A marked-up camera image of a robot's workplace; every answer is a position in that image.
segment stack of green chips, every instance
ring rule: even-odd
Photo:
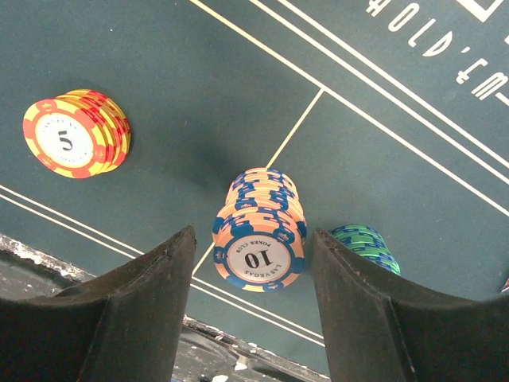
[[[398,276],[401,275],[398,262],[390,253],[382,236],[373,228],[350,224],[336,228],[331,235],[358,255]]]

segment number 10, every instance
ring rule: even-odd
[[[483,8],[479,4],[477,4],[476,0],[456,0],[462,6],[466,8],[468,12],[473,14],[476,18],[485,22],[492,16],[496,9],[503,3],[503,0],[493,0],[493,3],[488,7],[488,9]]]

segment poker table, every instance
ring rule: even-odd
[[[230,183],[270,165],[310,231],[369,225],[402,277],[494,298],[509,275],[508,17],[504,0],[6,2],[0,232],[101,275],[191,224],[186,313],[327,373],[312,259],[274,293],[216,271]],[[31,104],[79,88],[133,130],[126,161],[88,179],[46,169],[21,128]]]

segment chip's white center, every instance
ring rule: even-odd
[[[251,283],[280,279],[290,267],[290,254],[284,244],[268,236],[253,235],[236,240],[227,261],[232,271]]]
[[[84,167],[94,154],[94,143],[85,127],[63,114],[45,115],[37,124],[41,149],[54,162],[66,167]]]

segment blue and orange poker chip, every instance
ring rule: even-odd
[[[118,105],[86,89],[30,106],[23,133],[41,163],[62,176],[79,179],[120,166],[130,145],[130,125]]]
[[[244,290],[279,290],[305,268],[306,234],[293,181],[275,169],[248,170],[231,183],[212,227],[216,269]]]

